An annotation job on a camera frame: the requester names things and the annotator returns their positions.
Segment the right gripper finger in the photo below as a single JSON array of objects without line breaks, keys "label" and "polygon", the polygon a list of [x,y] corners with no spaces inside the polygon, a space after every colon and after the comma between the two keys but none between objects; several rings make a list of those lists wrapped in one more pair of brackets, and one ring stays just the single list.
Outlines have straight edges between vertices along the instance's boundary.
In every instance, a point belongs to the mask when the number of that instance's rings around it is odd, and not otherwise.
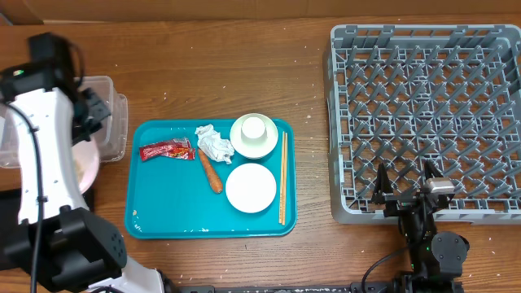
[{"label": "right gripper finger", "polygon": [[430,160],[426,160],[424,162],[424,173],[425,173],[424,177],[426,179],[443,177],[443,174],[441,173],[441,171]]},{"label": "right gripper finger", "polygon": [[392,193],[392,184],[387,176],[384,163],[380,163],[377,170],[377,177],[374,184],[373,195],[383,195]]}]

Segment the large pink round plate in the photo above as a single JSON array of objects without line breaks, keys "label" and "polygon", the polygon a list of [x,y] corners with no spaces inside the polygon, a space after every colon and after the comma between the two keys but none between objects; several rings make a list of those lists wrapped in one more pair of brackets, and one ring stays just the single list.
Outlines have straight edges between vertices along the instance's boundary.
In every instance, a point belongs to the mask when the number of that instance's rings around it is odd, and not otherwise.
[{"label": "large pink round plate", "polygon": [[72,148],[75,171],[80,192],[84,194],[94,183],[100,165],[100,154],[96,141],[77,143]]}]

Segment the red snack wrapper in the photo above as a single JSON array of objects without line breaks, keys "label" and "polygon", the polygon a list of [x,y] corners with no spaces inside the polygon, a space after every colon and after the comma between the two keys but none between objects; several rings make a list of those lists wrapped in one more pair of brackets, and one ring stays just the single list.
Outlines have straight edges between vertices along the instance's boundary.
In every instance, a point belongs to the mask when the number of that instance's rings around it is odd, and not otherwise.
[{"label": "red snack wrapper", "polygon": [[139,155],[142,162],[159,156],[171,159],[193,160],[195,158],[195,149],[188,138],[172,138],[141,146]]}]

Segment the white paper napkin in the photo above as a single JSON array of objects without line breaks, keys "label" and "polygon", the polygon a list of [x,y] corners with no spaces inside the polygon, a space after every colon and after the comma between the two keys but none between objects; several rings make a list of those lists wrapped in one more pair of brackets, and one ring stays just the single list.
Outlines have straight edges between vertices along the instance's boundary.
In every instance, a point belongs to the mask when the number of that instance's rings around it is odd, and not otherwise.
[{"label": "white paper napkin", "polygon": [[229,139],[224,139],[214,129],[212,124],[197,127],[195,134],[198,137],[198,148],[211,160],[216,162],[232,163],[234,148]]}]

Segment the white upside-down bowl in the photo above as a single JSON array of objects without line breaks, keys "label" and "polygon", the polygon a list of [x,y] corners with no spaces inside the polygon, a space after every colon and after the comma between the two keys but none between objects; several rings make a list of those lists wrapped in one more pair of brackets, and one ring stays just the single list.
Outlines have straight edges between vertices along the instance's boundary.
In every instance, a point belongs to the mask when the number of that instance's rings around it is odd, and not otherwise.
[{"label": "white upside-down bowl", "polygon": [[[246,139],[241,131],[244,120],[250,116],[258,116],[265,122],[265,135],[258,140]],[[260,113],[250,113],[239,117],[231,126],[230,141],[233,148],[242,156],[257,160],[267,156],[278,143],[278,129],[274,121]]]}]

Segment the white upside-down cup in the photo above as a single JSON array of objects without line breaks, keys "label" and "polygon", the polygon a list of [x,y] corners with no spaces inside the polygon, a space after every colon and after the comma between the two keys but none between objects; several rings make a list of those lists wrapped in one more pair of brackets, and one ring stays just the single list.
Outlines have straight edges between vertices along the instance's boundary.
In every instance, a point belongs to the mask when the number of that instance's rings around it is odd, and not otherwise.
[{"label": "white upside-down cup", "polygon": [[258,116],[250,116],[242,123],[241,131],[246,139],[261,139],[264,137],[266,131],[265,122]]}]

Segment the orange carrot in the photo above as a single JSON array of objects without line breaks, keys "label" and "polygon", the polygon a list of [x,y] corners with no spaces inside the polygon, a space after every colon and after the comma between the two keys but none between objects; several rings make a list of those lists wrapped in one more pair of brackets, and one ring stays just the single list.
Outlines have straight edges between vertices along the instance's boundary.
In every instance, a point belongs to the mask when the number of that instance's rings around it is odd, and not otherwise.
[{"label": "orange carrot", "polygon": [[200,148],[198,149],[198,154],[212,191],[216,194],[220,194],[224,190],[221,179],[210,163],[209,158]]}]

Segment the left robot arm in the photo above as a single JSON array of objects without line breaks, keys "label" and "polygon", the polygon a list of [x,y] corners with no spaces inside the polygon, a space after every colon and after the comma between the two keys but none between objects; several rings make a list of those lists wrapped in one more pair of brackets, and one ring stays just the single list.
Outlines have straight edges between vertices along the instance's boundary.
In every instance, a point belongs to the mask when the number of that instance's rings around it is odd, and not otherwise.
[{"label": "left robot arm", "polygon": [[80,191],[73,147],[89,141],[109,115],[81,84],[79,49],[43,33],[28,40],[30,60],[1,73],[2,103],[12,115],[22,179],[19,224],[7,258],[31,289],[70,292],[172,292],[158,269],[131,258],[115,225],[92,213]]}]

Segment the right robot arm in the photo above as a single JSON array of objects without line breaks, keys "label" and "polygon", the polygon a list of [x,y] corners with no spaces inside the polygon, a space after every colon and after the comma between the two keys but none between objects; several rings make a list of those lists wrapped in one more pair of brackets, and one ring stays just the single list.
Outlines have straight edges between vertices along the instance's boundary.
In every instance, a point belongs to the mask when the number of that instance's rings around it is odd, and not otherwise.
[{"label": "right robot arm", "polygon": [[[455,279],[462,276],[462,266],[470,244],[453,232],[437,230],[434,214],[449,206],[455,186],[431,161],[424,163],[424,185],[411,194],[395,195],[384,164],[377,171],[371,201],[383,204],[385,217],[396,217],[405,236],[406,246],[375,262],[361,280],[364,292],[462,292]],[[370,285],[369,274],[383,262],[404,252],[409,253],[412,270],[401,272],[390,282]]]}]

